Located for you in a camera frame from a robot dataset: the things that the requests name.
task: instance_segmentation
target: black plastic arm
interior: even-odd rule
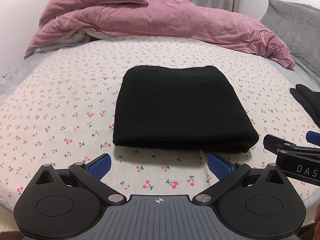
[[[267,134],[263,138],[263,146],[266,150],[268,150],[274,154],[278,154],[279,150],[320,154],[319,148],[297,146],[296,144],[294,144],[292,142],[278,138],[278,137],[273,136],[271,134]]]
[[[241,185],[245,177],[250,173],[250,170],[251,168],[248,164],[239,165],[231,174],[199,193],[209,195],[211,197],[209,202],[201,203],[196,200],[196,196],[193,197],[192,202],[197,205],[215,205],[225,193]]]
[[[115,204],[123,204],[127,201],[127,198],[121,193],[115,191],[111,187],[108,187],[100,180],[97,180],[94,176],[90,175],[86,172],[82,165],[72,164],[69,167],[70,174],[73,178],[78,182],[78,187],[84,188],[93,194],[95,194],[103,205],[115,205]],[[111,202],[108,198],[110,195],[119,194],[123,196],[123,200],[117,203]]]
[[[320,156],[295,151],[279,152],[276,164],[290,178],[320,186]]]

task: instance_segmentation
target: bed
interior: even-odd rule
[[[252,26],[261,28],[258,23]],[[109,153],[112,158],[111,171],[102,181],[127,198],[130,194],[188,194],[192,198],[218,181],[207,168],[208,152],[115,147],[112,144],[115,105],[122,77],[136,65],[170,68],[214,65],[228,78],[260,136],[247,153],[221,153],[231,162],[244,161],[253,168],[264,168],[274,162],[276,156],[262,145],[266,134],[300,146],[315,147],[306,142],[305,133],[308,130],[320,132],[320,129],[294,100],[289,88],[296,83],[307,84],[317,91],[320,87],[300,68],[283,68],[292,64],[286,58],[284,43],[275,41],[278,37],[269,30],[264,32],[270,35],[270,43],[279,44],[277,53],[271,54],[282,65],[261,57],[270,51],[268,45],[265,51],[257,50],[258,55],[254,55],[245,53],[253,48],[242,44],[217,46],[206,40],[154,33],[152,36],[140,33],[139,36],[108,37],[106,32],[89,29],[82,33],[84,36],[73,32],[73,36],[63,42],[56,37],[57,43],[51,41],[37,48],[38,38],[48,32],[36,34],[27,56],[35,51],[46,52],[28,57],[1,86],[1,205],[13,210],[42,164],[68,168],[75,162],[87,163],[102,153]],[[84,43],[88,33],[103,39],[86,40],[79,45]],[[78,46],[47,52],[69,45],[72,39]],[[294,179],[291,182],[307,207],[319,198],[318,187]]]

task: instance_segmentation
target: black fabric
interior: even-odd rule
[[[298,237],[301,240],[312,240],[314,237],[314,231],[316,228],[316,223],[312,223],[310,225],[306,225],[302,227],[298,232]]]
[[[320,92],[314,92],[302,84],[290,88],[292,96],[302,105],[320,128]]]
[[[117,146],[247,152],[259,136],[227,78],[214,66],[136,66],[116,103]]]

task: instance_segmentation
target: mattress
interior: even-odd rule
[[[265,58],[279,73],[281,73],[286,80],[288,80],[293,87],[296,84],[303,84],[313,91],[320,92],[320,87],[315,80],[313,80],[301,67],[295,65],[292,69],[285,69],[280,64]]]
[[[315,147],[306,142],[305,133],[320,132],[289,93],[292,84],[259,56],[195,40],[135,36],[94,41],[42,57],[15,90],[9,86],[3,92],[5,96],[13,90],[0,107],[0,203],[10,210],[42,164],[63,169],[102,153],[112,158],[102,181],[127,198],[130,194],[192,198],[218,181],[207,168],[207,152],[112,144],[122,77],[135,65],[214,65],[225,74],[260,136],[247,153],[221,154],[231,162],[264,168],[276,160],[263,148],[266,134]],[[29,72],[36,65],[30,63]],[[16,76],[23,79],[23,74]],[[318,187],[291,182],[308,205]]]

